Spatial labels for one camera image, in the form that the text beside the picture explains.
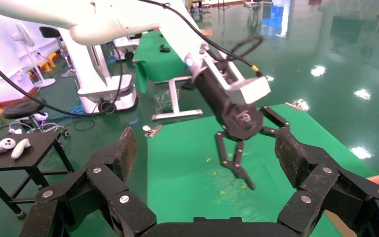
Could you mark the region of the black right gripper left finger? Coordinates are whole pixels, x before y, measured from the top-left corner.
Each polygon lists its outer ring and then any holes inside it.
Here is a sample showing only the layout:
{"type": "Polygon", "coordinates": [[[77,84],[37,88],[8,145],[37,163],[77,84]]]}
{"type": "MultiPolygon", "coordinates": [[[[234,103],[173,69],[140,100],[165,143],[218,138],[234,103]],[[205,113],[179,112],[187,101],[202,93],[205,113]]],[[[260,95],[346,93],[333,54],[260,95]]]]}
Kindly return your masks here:
{"type": "Polygon", "coordinates": [[[127,186],[136,158],[136,136],[128,127],[116,144],[97,148],[82,168],[39,191],[20,235],[68,237],[100,211],[117,236],[142,236],[157,219],[127,186]]]}

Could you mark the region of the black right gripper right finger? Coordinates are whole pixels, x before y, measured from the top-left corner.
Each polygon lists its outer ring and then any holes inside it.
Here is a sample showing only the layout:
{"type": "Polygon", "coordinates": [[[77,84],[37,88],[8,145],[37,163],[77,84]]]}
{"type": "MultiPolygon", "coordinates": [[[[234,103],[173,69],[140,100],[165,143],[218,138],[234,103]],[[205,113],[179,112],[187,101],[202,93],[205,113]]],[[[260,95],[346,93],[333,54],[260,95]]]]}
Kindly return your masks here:
{"type": "Polygon", "coordinates": [[[277,131],[274,150],[296,189],[279,224],[307,237],[329,211],[357,236],[379,237],[379,184],[342,168],[323,148],[299,142],[286,128],[277,131]]]}

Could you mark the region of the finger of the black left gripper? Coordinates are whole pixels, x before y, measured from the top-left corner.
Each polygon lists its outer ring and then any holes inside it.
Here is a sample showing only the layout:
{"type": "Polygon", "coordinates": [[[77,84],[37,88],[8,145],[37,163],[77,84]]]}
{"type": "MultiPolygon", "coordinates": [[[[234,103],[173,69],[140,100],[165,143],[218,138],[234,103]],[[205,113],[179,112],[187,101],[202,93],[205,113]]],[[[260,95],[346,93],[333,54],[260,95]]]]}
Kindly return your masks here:
{"type": "Polygon", "coordinates": [[[269,106],[263,106],[260,108],[260,112],[265,118],[277,126],[277,128],[271,128],[263,125],[260,134],[275,137],[282,128],[290,131],[290,123],[269,106]]]}
{"type": "Polygon", "coordinates": [[[215,134],[215,141],[221,166],[229,169],[234,174],[235,178],[244,180],[246,185],[251,190],[255,190],[256,185],[254,184],[246,170],[241,166],[244,151],[244,141],[236,141],[235,151],[233,153],[233,160],[229,160],[224,143],[225,138],[230,140],[230,136],[224,131],[220,131],[215,134]]]}

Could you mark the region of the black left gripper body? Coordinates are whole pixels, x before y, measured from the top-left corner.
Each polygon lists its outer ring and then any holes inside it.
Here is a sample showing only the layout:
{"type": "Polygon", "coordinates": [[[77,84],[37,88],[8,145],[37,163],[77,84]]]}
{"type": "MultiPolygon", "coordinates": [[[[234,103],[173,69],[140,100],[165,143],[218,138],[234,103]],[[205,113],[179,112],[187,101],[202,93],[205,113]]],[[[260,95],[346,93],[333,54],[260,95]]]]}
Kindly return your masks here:
{"type": "Polygon", "coordinates": [[[230,139],[247,140],[263,128],[263,113],[254,105],[232,103],[210,69],[203,70],[194,79],[194,84],[230,139]]]}

